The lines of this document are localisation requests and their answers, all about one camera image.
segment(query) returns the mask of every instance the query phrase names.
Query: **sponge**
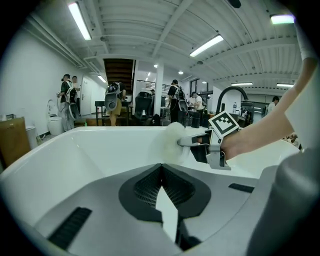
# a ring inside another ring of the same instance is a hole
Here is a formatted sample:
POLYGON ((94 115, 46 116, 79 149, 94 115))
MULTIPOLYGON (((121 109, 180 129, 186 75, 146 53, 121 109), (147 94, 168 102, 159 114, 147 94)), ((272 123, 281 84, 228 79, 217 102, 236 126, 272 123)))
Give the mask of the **sponge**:
POLYGON ((159 135, 161 137, 161 158, 164 164, 177 164, 183 154, 184 147, 178 145, 178 140, 186 136, 182 124, 174 122, 159 135))

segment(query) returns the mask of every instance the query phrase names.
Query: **black chair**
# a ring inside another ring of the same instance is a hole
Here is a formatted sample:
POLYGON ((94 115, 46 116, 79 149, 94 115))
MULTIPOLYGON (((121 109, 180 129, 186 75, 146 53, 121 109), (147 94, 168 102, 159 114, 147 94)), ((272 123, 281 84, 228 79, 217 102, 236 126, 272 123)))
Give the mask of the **black chair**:
POLYGON ((148 120, 151 113, 152 107, 152 97, 148 92, 140 92, 137 97, 135 97, 135 111, 134 116, 139 121, 148 120))

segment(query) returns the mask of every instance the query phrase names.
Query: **pillar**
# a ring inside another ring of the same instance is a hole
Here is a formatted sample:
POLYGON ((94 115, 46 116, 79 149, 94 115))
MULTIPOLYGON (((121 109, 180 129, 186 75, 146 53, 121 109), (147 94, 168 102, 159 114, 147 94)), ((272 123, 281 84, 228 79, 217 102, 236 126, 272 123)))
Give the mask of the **pillar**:
POLYGON ((158 68, 156 69, 156 81, 155 81, 155 96, 154 96, 154 115, 158 114, 160 116, 161 111, 161 97, 162 97, 162 84, 164 80, 164 64, 158 63, 158 68))

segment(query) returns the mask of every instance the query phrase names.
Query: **gray panel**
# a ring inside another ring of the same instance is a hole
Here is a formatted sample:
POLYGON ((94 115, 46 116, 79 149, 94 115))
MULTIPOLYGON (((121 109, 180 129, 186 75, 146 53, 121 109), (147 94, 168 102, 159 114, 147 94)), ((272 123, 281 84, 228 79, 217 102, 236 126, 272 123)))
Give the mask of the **gray panel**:
POLYGON ((211 199, 200 216, 184 220, 190 236, 201 241, 208 239, 221 229, 246 202, 250 193, 235 190, 228 186, 232 183, 255 187, 257 179, 213 174, 171 165, 192 177, 206 183, 211 189, 211 199))
POLYGON ((221 230, 183 255, 246 255, 251 235, 269 198, 276 171, 277 166, 264 169, 255 189, 240 211, 221 230))
MULTIPOLYGON (((119 201, 119 189, 128 179, 154 167, 149 165, 94 181, 50 210, 35 226, 48 237, 77 207, 92 210, 68 251, 79 256, 162 256, 182 253, 158 222, 131 216, 119 201)), ((276 166, 266 168, 259 181, 170 165, 199 179, 211 189, 211 199, 198 217, 184 220, 190 236, 203 242, 186 254, 244 255, 269 196, 276 166), (252 194, 228 186, 253 186, 252 194)))
POLYGON ((68 251, 78 256, 174 255, 181 250, 163 231, 161 223, 140 221, 120 204, 120 186, 153 167, 149 165, 96 180, 50 210, 35 226, 48 237, 76 208, 92 210, 68 251))

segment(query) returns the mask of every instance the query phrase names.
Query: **black slot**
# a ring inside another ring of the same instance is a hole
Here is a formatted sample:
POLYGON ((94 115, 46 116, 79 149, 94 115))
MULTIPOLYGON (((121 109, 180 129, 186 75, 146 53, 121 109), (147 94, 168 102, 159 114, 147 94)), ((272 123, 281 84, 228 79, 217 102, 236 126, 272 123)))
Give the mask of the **black slot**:
POLYGON ((252 191, 254 191, 255 189, 253 186, 241 185, 237 183, 230 184, 228 188, 239 190, 246 193, 252 193, 252 191))
POLYGON ((91 213, 92 210, 90 209, 77 207, 53 232, 48 240, 61 249, 66 250, 91 213))

